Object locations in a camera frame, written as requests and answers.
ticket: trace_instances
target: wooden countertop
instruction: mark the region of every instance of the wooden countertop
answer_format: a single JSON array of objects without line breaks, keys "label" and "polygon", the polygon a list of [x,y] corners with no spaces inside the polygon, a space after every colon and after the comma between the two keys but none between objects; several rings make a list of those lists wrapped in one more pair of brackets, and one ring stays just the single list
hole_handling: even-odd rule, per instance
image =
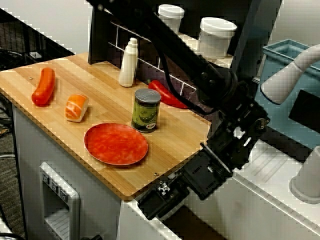
[{"label": "wooden countertop", "polygon": [[[54,69],[56,89],[47,107],[37,107],[31,95],[43,68]],[[131,125],[135,91],[118,84],[120,70],[109,62],[88,64],[88,53],[0,72],[0,92],[123,200],[131,200],[159,176],[175,171],[207,140],[210,123],[187,109],[160,105],[157,130],[143,133],[146,157],[130,167],[114,167],[93,158],[85,149],[86,131],[100,123]],[[67,121],[64,108],[71,94],[89,97],[82,122]]]}]

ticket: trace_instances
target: red plate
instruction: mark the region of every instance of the red plate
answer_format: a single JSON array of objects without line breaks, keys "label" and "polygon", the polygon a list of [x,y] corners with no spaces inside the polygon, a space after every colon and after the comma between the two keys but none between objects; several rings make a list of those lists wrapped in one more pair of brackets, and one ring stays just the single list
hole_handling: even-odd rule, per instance
[{"label": "red plate", "polygon": [[91,127],[85,133],[84,145],[94,158],[112,165],[134,164],[148,151],[148,142],[140,132],[117,123]]}]

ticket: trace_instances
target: can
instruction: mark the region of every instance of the can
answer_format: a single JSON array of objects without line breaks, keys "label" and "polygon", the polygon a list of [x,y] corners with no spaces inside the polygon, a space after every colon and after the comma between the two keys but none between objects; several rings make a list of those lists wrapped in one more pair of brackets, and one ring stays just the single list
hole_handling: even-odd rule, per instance
[{"label": "can", "polygon": [[161,95],[152,89],[142,88],[135,91],[131,126],[141,133],[156,130]]}]

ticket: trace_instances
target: blue bin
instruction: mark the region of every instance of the blue bin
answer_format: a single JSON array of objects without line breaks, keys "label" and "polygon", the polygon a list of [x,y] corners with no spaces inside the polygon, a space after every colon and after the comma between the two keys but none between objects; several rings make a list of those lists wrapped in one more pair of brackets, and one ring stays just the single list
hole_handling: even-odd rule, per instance
[{"label": "blue bin", "polygon": [[320,98],[320,61],[314,63],[305,71],[288,98],[281,105],[271,103],[263,96],[260,88],[264,81],[286,67],[301,52],[308,48],[307,45],[291,39],[264,46],[263,53],[266,55],[266,60],[255,100],[267,111],[271,120],[268,124],[269,127],[313,149],[320,145],[320,134],[290,119],[289,115],[300,90],[304,90]]}]

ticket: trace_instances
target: plastic jar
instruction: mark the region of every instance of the plastic jar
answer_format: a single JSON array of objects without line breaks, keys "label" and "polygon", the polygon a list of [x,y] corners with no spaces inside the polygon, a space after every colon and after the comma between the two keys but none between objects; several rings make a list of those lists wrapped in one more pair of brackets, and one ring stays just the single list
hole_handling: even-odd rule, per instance
[{"label": "plastic jar", "polygon": [[197,51],[209,59],[224,59],[237,26],[216,17],[204,17],[200,24]]},{"label": "plastic jar", "polygon": [[176,34],[179,32],[181,19],[185,15],[185,10],[179,6],[162,4],[158,9],[159,18]]},{"label": "plastic jar", "polygon": [[155,90],[142,88],[135,91],[131,126],[141,133],[156,130],[161,95]]}]

